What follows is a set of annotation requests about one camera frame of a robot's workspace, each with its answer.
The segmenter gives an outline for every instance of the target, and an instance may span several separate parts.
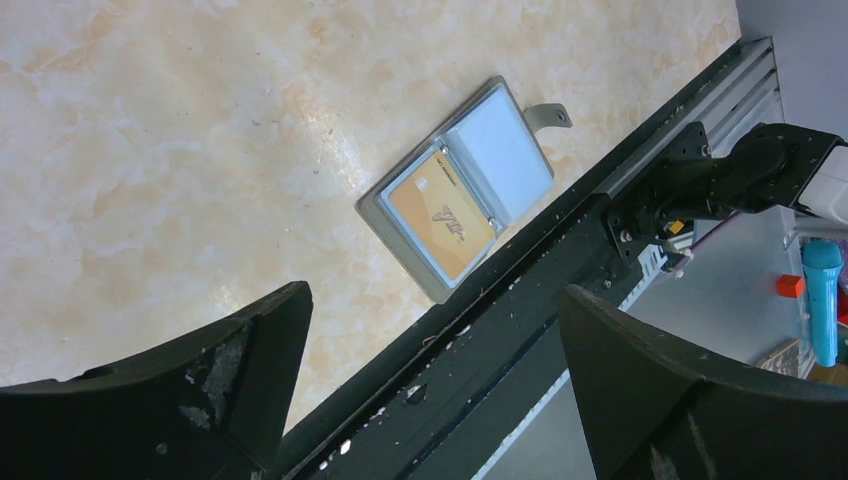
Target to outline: white device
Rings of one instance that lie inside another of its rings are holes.
[[[798,201],[822,218],[848,225],[848,147],[830,152]]]

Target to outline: gray wall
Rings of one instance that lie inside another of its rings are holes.
[[[736,3],[743,40],[774,37],[786,122],[848,138],[848,1]]]

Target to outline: black plastic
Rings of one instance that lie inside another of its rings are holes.
[[[848,474],[848,389],[723,357],[576,285],[559,309],[598,479]]]
[[[0,389],[0,477],[259,479],[312,313],[305,282],[67,382]]]

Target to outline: orange cap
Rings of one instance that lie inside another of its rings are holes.
[[[781,297],[800,298],[804,293],[804,279],[797,275],[781,275],[777,281],[777,294]]]

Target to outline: scratch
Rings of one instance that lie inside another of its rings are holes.
[[[651,445],[651,471],[654,472],[656,480],[680,480],[671,459],[657,451],[653,445]]]
[[[695,423],[695,417],[691,412],[686,412],[686,417],[689,419],[689,430],[692,431],[692,438],[695,440],[695,446],[698,448],[698,453],[701,454],[701,461],[704,462],[704,468],[707,469],[707,478],[716,480],[718,472],[715,468],[715,462],[707,453],[707,445],[704,443],[704,437],[701,436],[701,429]]]

